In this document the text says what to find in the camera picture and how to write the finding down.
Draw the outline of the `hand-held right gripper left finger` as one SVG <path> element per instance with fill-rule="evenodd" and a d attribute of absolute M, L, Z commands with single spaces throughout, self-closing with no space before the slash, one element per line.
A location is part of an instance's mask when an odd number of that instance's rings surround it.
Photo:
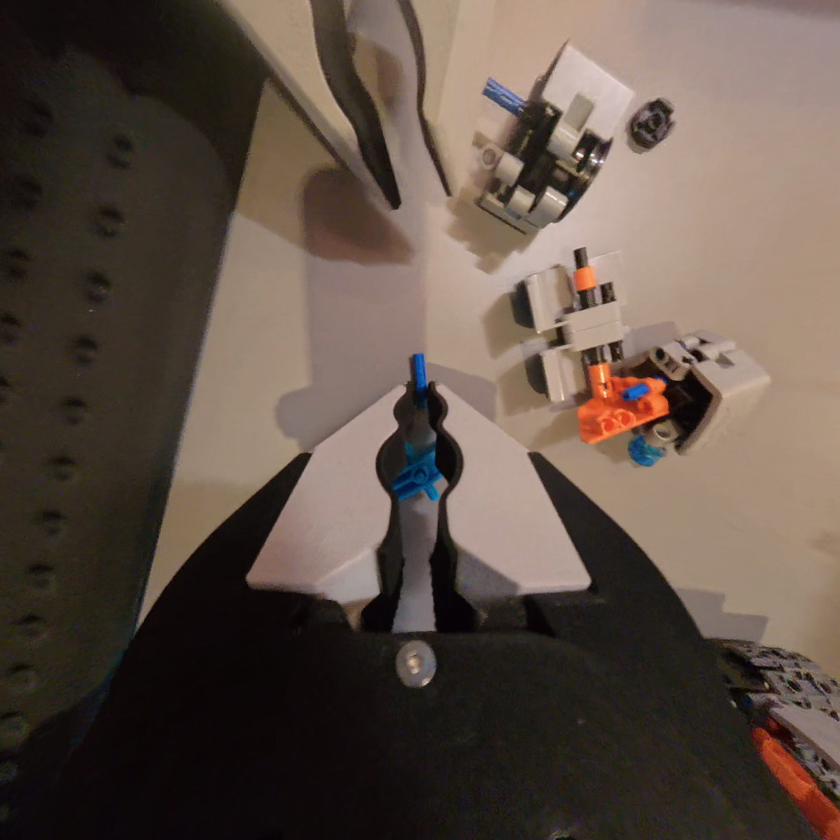
<path fill-rule="evenodd" d="M 399 508 L 382 452 L 398 434 L 398 385 L 325 438 L 246 575 L 255 591 L 316 596 L 393 615 L 403 584 Z"/>

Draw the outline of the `grey orange axle assembly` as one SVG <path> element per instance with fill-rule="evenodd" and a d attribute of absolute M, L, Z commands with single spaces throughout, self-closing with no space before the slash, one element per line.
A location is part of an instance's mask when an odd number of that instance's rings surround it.
<path fill-rule="evenodd" d="M 514 310 L 545 341 L 536 355 L 543 391 L 554 405 L 576 401 L 579 437 L 587 445 L 662 421 L 666 382 L 626 373 L 624 323 L 615 283 L 599 277 L 587 247 L 574 265 L 531 273 L 513 288 Z"/>

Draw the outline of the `dark grey round plate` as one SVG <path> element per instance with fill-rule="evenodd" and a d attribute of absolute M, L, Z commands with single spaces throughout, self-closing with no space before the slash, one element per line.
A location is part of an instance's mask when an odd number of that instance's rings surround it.
<path fill-rule="evenodd" d="M 675 110 L 674 104 L 665 98 L 646 101 L 626 126 L 630 148 L 641 154 L 663 143 L 676 126 Z"/>

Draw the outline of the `grey orange toy robot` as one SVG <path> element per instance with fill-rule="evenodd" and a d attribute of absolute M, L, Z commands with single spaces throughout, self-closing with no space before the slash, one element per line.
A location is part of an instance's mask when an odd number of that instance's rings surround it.
<path fill-rule="evenodd" d="M 838 839 L 838 679 L 787 648 L 723 638 L 710 644 L 759 756 L 811 829 Z"/>

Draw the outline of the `black dimpled panel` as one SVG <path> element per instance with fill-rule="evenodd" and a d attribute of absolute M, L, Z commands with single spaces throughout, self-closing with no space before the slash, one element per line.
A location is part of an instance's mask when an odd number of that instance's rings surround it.
<path fill-rule="evenodd" d="M 221 2 L 2 2 L 2 838 L 137 625 L 266 69 Z"/>

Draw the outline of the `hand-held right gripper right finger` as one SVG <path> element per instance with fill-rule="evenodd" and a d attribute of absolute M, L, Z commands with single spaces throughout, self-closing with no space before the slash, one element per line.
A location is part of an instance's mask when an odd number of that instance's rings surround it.
<path fill-rule="evenodd" d="M 437 624 L 480 624 L 531 595 L 584 592 L 592 578 L 529 451 L 446 385 L 427 392 L 447 486 L 430 570 Z"/>

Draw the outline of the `grey black wheel Lego assembly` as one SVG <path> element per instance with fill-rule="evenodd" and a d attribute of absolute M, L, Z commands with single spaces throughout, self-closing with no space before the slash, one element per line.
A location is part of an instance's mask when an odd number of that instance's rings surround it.
<path fill-rule="evenodd" d="M 492 78 L 486 81 L 482 95 L 511 115 L 514 122 L 503 145 L 478 142 L 488 179 L 476 205 L 519 233 L 532 235 L 561 220 L 566 199 L 553 189 L 536 199 L 521 187 L 513 188 L 522 163 L 508 153 L 508 145 L 526 101 L 542 99 L 562 111 L 549 148 L 566 156 L 584 130 L 591 130 L 604 140 L 614 140 L 634 92 L 567 42 L 545 73 L 535 80 L 528 98 Z"/>

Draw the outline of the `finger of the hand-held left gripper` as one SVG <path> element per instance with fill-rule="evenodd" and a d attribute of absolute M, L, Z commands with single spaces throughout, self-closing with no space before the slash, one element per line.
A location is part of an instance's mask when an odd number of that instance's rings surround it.
<path fill-rule="evenodd" d="M 397 3 L 416 66 L 416 116 L 425 150 L 444 194 L 457 185 L 454 144 L 447 124 L 455 113 L 454 89 L 480 52 L 480 2 Z"/>
<path fill-rule="evenodd" d="M 354 61 L 352 2 L 223 1 L 328 151 L 395 211 L 402 196 L 381 114 Z"/>

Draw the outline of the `light blue plastic tool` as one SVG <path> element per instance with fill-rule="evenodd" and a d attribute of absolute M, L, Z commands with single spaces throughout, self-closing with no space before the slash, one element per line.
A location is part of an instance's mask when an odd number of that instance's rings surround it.
<path fill-rule="evenodd" d="M 437 483 L 442 474 L 437 468 L 436 444 L 415 448 L 405 442 L 403 453 L 405 465 L 392 483 L 396 498 L 405 501 L 424 494 L 430 501 L 438 501 Z"/>

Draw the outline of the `grey shell block assembly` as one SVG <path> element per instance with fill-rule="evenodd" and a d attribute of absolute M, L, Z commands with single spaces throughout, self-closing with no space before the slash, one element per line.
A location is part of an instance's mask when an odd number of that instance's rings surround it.
<path fill-rule="evenodd" d="M 633 434 L 678 455 L 698 452 L 738 425 L 771 382 L 767 371 L 734 341 L 707 330 L 638 353 L 619 371 L 665 382 L 668 413 Z"/>

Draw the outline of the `black wheel hub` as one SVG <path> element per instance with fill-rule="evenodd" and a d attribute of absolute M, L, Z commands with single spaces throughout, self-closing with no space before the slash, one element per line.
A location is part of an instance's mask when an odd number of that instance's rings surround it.
<path fill-rule="evenodd" d="M 551 135 L 561 116 L 562 111 L 545 100 L 527 100 L 507 148 L 507 152 L 522 163 L 513 188 L 521 187 L 536 199 L 553 189 L 566 199 L 559 219 L 576 207 L 613 147 L 612 139 L 604 140 L 585 129 L 566 156 L 551 151 Z"/>

